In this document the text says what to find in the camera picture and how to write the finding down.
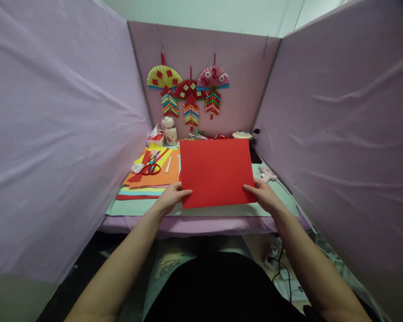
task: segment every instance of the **red square paper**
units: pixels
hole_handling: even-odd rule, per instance
[[[184,209],[256,202],[243,189],[254,186],[248,140],[181,141],[180,158],[182,189],[193,190]]]

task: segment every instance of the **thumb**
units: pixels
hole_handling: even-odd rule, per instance
[[[190,189],[182,190],[182,191],[177,191],[177,194],[178,194],[179,198],[188,196],[188,195],[190,195],[190,194],[192,194],[192,193],[193,193],[193,191],[190,190]]]
[[[246,191],[249,191],[250,193],[252,193],[253,195],[258,195],[258,189],[254,188],[253,186],[243,185],[243,188]]]

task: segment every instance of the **hand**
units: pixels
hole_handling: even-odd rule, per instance
[[[287,210],[287,207],[266,182],[254,178],[254,183],[255,188],[248,185],[243,185],[243,188],[257,197],[257,202],[265,211],[272,215],[278,211]]]
[[[170,213],[182,197],[192,194],[192,190],[182,190],[182,183],[171,183],[154,204],[164,215]]]

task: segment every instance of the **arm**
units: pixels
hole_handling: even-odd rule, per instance
[[[287,257],[312,306],[327,321],[370,321],[357,297],[293,214],[265,182],[244,189],[257,197],[276,224]]]
[[[131,233],[89,282],[65,322],[109,322],[118,319],[122,302],[131,289],[155,239],[164,216],[191,190],[180,191],[180,182],[169,187],[143,215]]]

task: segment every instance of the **jar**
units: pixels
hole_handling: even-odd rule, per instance
[[[161,120],[161,125],[164,128],[164,135],[166,136],[167,145],[178,144],[178,134],[176,132],[175,122],[171,116],[166,116]]]

